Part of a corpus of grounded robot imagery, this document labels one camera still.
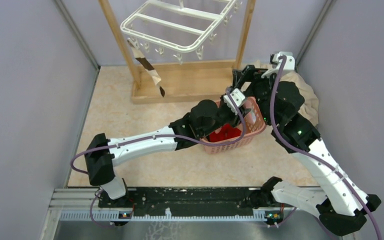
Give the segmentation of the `pink plastic laundry basket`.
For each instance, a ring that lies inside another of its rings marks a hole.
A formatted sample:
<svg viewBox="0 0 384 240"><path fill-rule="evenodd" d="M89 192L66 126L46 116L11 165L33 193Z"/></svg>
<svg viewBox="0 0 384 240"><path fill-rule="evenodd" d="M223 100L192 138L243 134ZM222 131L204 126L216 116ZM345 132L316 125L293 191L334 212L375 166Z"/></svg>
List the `pink plastic laundry basket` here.
<svg viewBox="0 0 384 240"><path fill-rule="evenodd" d="M266 123L256 99L254 97L248 97L243 106L251 110L244 117L245 124L240 123L238 126L232 127L227 123L203 138L201 141L204 143L218 145L204 145L203 149L206 153L218 154L245 146L249 144L255 136L265 130Z"/></svg>

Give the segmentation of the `beige brown sock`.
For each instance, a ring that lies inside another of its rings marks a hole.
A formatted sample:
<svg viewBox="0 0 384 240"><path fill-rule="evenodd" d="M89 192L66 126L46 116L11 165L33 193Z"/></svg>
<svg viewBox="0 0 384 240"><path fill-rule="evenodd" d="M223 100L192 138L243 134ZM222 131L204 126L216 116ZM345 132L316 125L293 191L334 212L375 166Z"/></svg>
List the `beige brown sock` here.
<svg viewBox="0 0 384 240"><path fill-rule="evenodd" d="M162 78L157 72L157 70L153 67L153 65L146 59L145 55L140 50L139 44L136 40L133 40L132 38L127 38L127 44L130 46L133 57L144 67L145 71L149 74L151 77L154 85L159 90L160 95L164 98L166 95L166 92L164 88L161 86Z"/></svg>

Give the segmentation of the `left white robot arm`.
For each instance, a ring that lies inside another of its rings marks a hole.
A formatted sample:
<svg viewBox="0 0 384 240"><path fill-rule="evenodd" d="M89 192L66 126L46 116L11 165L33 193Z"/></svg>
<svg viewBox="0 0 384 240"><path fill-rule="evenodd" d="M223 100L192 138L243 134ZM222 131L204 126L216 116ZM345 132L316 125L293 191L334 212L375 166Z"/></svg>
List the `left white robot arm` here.
<svg viewBox="0 0 384 240"><path fill-rule="evenodd" d="M229 124L236 127L251 112L244 102L238 109L221 101L202 100L182 118L153 132L131 137L108 138L104 133L93 137L85 154L89 184L101 187L118 207L129 203L130 193L123 180L118 179L114 168L124 162L145 155L172 152L202 144L203 139L215 130Z"/></svg>

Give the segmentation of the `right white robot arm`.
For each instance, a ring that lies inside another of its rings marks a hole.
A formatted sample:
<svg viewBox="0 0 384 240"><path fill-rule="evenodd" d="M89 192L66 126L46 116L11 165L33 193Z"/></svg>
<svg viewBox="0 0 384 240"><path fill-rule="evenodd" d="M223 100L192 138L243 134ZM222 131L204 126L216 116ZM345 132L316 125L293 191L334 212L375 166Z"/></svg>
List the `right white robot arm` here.
<svg viewBox="0 0 384 240"><path fill-rule="evenodd" d="M232 71L232 88L255 99L265 123L272 127L276 142L295 157L321 187L317 192L271 177L260 190L264 204L299 208L316 217L336 236L355 233L367 221L380 233L373 213L381 200L357 187L331 156L317 130L319 99L301 75L295 71L247 65Z"/></svg>

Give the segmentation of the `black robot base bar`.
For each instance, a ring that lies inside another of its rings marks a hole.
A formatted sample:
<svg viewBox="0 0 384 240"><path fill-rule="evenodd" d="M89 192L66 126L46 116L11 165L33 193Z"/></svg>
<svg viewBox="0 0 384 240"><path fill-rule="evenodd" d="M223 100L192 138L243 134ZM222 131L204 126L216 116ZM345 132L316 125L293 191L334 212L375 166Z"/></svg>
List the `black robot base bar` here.
<svg viewBox="0 0 384 240"><path fill-rule="evenodd" d="M259 187L132 187L112 200L94 188L55 191L51 204L63 221L107 222L263 222L284 219L281 203L267 203Z"/></svg>

